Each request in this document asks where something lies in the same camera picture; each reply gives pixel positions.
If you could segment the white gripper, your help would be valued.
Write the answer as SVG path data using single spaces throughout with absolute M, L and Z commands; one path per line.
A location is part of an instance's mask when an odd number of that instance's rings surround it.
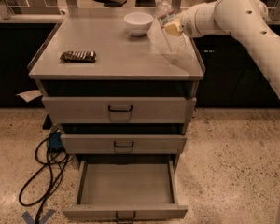
M 182 12 L 180 20 L 169 21 L 164 25 L 168 35 L 181 36 L 184 32 L 188 37 L 215 35 L 218 26 L 214 19 L 215 3 L 202 3 Z

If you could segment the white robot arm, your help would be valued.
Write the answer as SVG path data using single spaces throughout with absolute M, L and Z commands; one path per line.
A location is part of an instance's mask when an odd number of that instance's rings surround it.
M 280 36 L 259 0 L 189 7 L 177 28 L 195 38 L 230 35 L 280 99 Z M 185 220 L 171 224 L 280 224 L 280 110 L 200 110 L 177 173 Z

